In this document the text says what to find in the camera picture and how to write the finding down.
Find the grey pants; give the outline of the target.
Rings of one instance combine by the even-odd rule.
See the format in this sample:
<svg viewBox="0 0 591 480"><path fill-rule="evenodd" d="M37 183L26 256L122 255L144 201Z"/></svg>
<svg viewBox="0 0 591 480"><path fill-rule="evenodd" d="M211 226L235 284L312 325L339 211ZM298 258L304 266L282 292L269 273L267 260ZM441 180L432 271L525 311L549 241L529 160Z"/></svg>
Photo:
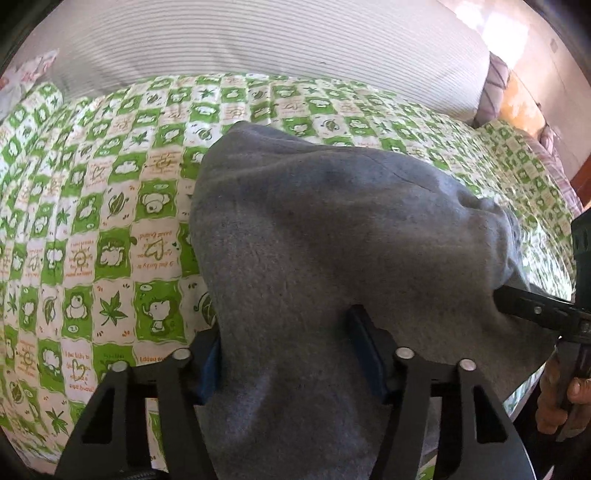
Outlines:
<svg viewBox="0 0 591 480"><path fill-rule="evenodd" d="M554 335L498 312L528 289L514 215L430 164L238 123L207 151L189 230L221 329L223 384L199 414L222 479L365 479L389 412L342 314L423 357L473 359L500 398Z"/></svg>

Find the pink striped blanket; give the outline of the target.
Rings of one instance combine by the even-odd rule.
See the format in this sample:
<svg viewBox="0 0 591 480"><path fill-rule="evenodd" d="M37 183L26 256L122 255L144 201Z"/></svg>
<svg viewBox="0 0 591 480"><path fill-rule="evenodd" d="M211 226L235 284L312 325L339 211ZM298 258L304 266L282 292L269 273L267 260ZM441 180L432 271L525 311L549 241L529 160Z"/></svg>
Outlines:
<svg viewBox="0 0 591 480"><path fill-rule="evenodd" d="M530 95L517 74L500 57L491 53L473 126L479 128L493 120L506 121L521 132L558 185L573 215L579 216L583 205L566 176L557 149L559 137L556 131L548 124L540 104Z"/></svg>

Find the orange pillow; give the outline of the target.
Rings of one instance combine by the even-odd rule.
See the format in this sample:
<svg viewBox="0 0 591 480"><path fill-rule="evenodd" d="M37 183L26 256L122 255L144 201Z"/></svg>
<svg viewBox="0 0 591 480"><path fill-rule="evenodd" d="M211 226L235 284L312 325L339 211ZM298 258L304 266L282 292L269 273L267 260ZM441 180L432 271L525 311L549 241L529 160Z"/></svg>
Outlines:
<svg viewBox="0 0 591 480"><path fill-rule="evenodd" d="M538 137L546 126L538 103L514 71L510 72L499 118L532 137Z"/></svg>

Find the green patterned bed sheet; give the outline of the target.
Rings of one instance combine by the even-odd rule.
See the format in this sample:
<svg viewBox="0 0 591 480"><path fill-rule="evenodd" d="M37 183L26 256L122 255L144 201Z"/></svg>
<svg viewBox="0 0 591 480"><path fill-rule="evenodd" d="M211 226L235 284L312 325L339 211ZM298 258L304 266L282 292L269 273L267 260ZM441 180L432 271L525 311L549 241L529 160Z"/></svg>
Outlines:
<svg viewBox="0 0 591 480"><path fill-rule="evenodd" d="M525 136L360 82L159 76L91 99L35 87L1 125L1 427L51 472L110 365L159 361L214 321L189 244L207 149L238 121L412 155L521 223L528 277L574 291L575 215Z"/></svg>

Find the white striped headboard cushion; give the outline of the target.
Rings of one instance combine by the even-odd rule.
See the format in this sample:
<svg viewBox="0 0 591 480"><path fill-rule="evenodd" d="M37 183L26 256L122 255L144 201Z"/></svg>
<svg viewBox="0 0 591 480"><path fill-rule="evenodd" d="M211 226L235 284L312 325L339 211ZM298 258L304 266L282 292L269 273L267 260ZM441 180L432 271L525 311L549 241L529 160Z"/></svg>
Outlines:
<svg viewBox="0 0 591 480"><path fill-rule="evenodd" d="M70 97L160 74L356 80L462 120L489 69L481 37L437 1L65 1L16 62L49 51Z"/></svg>

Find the floral pillow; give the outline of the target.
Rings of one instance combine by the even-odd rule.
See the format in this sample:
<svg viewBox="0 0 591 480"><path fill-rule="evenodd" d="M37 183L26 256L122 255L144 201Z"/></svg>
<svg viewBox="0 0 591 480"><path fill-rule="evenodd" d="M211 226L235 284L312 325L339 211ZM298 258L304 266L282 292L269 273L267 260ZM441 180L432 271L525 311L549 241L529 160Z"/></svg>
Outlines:
<svg viewBox="0 0 591 480"><path fill-rule="evenodd" d="M11 110L26 96L35 83L46 74L55 62L59 50L51 50L34 57L17 67L8 68L1 76L0 119L4 120Z"/></svg>

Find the wooden door frame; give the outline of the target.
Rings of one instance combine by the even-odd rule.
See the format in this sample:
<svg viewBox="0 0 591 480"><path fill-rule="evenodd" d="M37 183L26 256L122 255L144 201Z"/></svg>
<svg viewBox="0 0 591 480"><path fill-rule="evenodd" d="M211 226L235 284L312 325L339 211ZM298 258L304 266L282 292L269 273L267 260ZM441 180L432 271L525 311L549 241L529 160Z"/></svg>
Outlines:
<svg viewBox="0 0 591 480"><path fill-rule="evenodd" d="M588 210L591 203L591 157L588 157L571 180L571 186L579 197L583 210Z"/></svg>

